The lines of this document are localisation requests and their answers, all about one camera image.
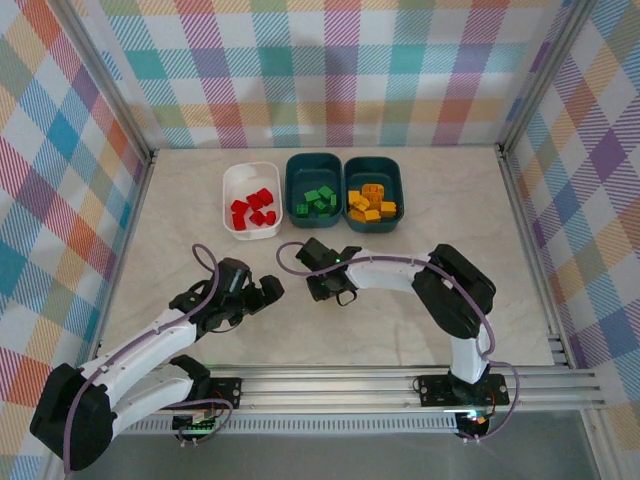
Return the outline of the teal plastic container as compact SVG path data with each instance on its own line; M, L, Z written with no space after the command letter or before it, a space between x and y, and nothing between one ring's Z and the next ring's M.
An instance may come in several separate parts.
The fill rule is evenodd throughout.
M360 190L364 184L381 184L384 201L396 204L396 214L383 218L379 223L362 223L349 217L348 193ZM349 227L358 233L382 234L392 232L405 213L404 194L400 167L397 162L384 156L359 156L348 160L343 169L344 216Z
M310 190L318 191L323 185L329 186L337 195L338 208L332 211L329 199L320 196L319 200L328 205L325 212L331 213L331 216L317 218L316 214L320 212L314 208L314 202L305 201L304 193ZM291 223L298 228L329 228L337 224L343 209L343 172L340 159L334 154L322 152L299 153L292 156L287 161L285 169L284 203ZM300 203L309 205L307 218L296 217L296 205Z

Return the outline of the white plastic container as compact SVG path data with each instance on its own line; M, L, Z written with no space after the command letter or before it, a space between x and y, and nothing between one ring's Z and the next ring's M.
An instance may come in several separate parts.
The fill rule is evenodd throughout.
M280 230L283 219L283 198L280 183L279 169L272 163L253 162L241 163L230 167L223 176L223 222L225 228L234 238L241 241L261 240L274 237ZM266 214L273 210L277 214L277 221L274 225L262 227L253 225L249 216L254 212L251 207L246 211L245 218L247 229L245 231L235 231L232 226L231 204L235 200L247 202L246 197L254 194L262 188L271 191L274 202L269 206L263 206L259 211Z

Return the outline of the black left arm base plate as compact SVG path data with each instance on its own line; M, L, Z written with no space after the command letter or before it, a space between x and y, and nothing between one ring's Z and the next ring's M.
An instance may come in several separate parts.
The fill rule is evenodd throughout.
M209 377L195 380L188 396L170 408L184 409L216 408L213 400L224 400L237 408L240 405L242 394L242 379L238 377Z

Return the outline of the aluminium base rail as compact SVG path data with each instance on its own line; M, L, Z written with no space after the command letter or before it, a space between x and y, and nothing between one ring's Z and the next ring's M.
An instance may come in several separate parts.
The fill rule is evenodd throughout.
M504 376L511 404L518 411L602 408L604 392L595 374L560 366L519 367L520 393L510 370ZM444 368L418 366L275 366L219 365L213 377L242 379L234 414L351 414L404 412L484 413L488 406L423 407L416 389L421 375L444 374Z

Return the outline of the aluminium floor rail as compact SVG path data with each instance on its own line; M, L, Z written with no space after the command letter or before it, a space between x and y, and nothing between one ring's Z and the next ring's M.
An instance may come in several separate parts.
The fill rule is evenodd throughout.
M576 369L575 358L561 323L552 288L544 271L542 256L536 245L534 231L528 223L525 202L518 190L515 175L508 161L508 155L501 144L496 144L494 150L514 215L529 275L533 282L538 303L543 311L543 318L548 331L548 343L550 344L554 363L563 368Z
M126 264L126 258L130 250L130 245L135 235L135 229L139 221L141 211L144 206L147 191L151 183L151 179L153 176L153 172L155 169L155 164L156 164L159 152L160 152L159 149L149 151L149 158L145 164L145 167L143 170L143 176L141 178L141 183L139 185L139 188L134 198L135 203L133 205L133 208L131 209L131 213L129 215L126 229L124 230L125 236L122 243L122 250L114 265L113 278L106 291L103 308L101 310L101 314L100 314L96 329L94 331L94 336L92 338L92 342L88 350L88 356L87 356L88 360L94 360L97 357L97 354L102 345L103 335L104 335L105 328L108 324L111 306L114 301L120 279L122 277L124 266Z

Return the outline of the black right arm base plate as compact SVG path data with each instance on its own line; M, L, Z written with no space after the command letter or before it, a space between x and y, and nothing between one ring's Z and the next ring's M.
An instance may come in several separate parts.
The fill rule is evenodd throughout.
M488 374L475 384L453 375L422 375L414 380L422 407L492 407L510 404L506 381L501 374Z

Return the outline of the aluminium corner post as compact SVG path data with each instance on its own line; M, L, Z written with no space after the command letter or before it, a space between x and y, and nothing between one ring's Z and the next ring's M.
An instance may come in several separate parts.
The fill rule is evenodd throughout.
M105 96L107 103L113 109L115 117L121 123L128 138L144 158L151 159L153 149L145 140L113 76L109 72L107 65L93 43L79 15L71 5L70 0L46 0L46 2L60 22L62 29L78 50L82 61L86 65L86 69L95 81L97 88Z
M553 36L549 41L544 40L544 53L539 49L531 64L534 69L530 73L531 79L525 82L524 90L517 94L505 124L498 136L496 147L505 157L514 149L533 117L534 111L540 105L546 91L556 78L560 67L569 54L578 34L597 4L598 0L567 0L568 5L561 2L558 13L550 32Z

